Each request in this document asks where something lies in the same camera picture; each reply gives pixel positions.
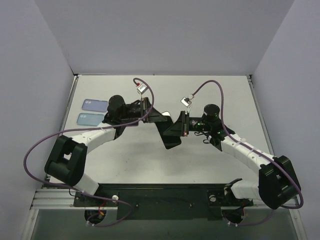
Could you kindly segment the lilac phone case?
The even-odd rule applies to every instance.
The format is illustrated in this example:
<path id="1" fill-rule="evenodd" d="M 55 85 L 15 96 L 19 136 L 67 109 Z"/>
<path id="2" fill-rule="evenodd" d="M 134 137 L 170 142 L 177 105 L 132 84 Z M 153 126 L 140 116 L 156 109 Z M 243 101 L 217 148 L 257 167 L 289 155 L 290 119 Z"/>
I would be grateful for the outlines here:
<path id="1" fill-rule="evenodd" d="M 97 99 L 85 99 L 81 109 L 89 112 L 105 113 L 107 111 L 108 101 Z"/>

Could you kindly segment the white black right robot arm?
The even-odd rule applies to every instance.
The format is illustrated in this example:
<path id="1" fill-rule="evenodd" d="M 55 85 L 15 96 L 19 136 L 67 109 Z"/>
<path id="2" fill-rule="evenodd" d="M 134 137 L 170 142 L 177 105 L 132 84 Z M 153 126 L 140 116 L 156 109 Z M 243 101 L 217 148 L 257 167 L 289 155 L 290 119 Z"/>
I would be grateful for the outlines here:
<path id="1" fill-rule="evenodd" d="M 223 198 L 230 205 L 239 200 L 261 200 L 269 208 L 276 210 L 286 207 L 286 203 L 301 196 L 301 187 L 291 161 L 285 157 L 267 154 L 239 137 L 226 127 L 220 118 L 220 108 L 215 104 L 204 107 L 201 117 L 191 117 L 182 111 L 163 134 L 166 137 L 186 137 L 190 132 L 202 134 L 209 144 L 219 151 L 229 154 L 258 177 L 256 182 L 237 178 L 224 186 Z"/>

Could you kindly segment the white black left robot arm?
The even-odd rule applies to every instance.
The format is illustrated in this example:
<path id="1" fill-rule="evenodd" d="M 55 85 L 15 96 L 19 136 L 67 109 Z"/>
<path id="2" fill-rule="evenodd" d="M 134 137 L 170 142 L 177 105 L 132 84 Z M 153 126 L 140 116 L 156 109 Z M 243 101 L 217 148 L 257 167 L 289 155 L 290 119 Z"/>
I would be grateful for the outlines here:
<path id="1" fill-rule="evenodd" d="M 126 104 L 122 96 L 114 95 L 109 99 L 107 113 L 96 130 L 57 138 L 44 171 L 64 184 L 86 193 L 85 200 L 90 205 L 97 206 L 103 200 L 103 193 L 98 190 L 98 182 L 85 174 L 87 154 L 119 138 L 126 126 L 133 126 L 139 121 L 167 123 L 169 117 L 168 112 L 160 113 L 154 109 L 148 97 Z"/>

